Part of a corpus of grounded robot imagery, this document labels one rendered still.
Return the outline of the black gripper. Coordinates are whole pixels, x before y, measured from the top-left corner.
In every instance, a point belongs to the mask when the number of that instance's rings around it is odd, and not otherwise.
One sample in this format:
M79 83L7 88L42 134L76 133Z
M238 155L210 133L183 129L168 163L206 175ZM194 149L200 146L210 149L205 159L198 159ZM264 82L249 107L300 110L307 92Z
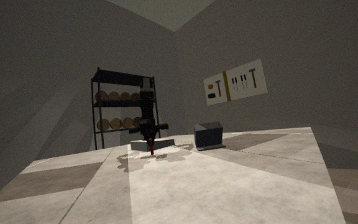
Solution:
M151 116L151 118L154 118L154 114L143 114L142 117L144 117L144 119L147 119L148 116ZM150 141L149 141L149 132L147 131L150 131L152 130L151 132L151 135L152 135L152 145L154 146L154 140L155 140L155 136L156 136L156 133L158 132L158 130L161 129L168 129L168 124L165 123L165 124L159 124L159 126L153 126L153 128L149 129L149 130L143 130L141 131L139 127L136 127L136 128L129 128L129 134L131 133L137 133L137 132L140 132L140 134L143 134L144 137L146 138L149 146L150 146Z

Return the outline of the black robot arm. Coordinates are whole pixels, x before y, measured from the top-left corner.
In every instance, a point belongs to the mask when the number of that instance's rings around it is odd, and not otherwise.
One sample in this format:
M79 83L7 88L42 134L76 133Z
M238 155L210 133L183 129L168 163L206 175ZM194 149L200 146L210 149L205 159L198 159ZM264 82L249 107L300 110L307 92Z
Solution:
M140 81L140 91L139 91L139 101L140 108L142 110L143 114L153 114L153 101L156 100L155 93L152 90L153 87L153 81L150 78L142 78ZM144 117L141 117L141 121L139 123L140 130L149 130L153 126L155 126L155 119L151 118L151 116L148 116L147 119L144 119Z

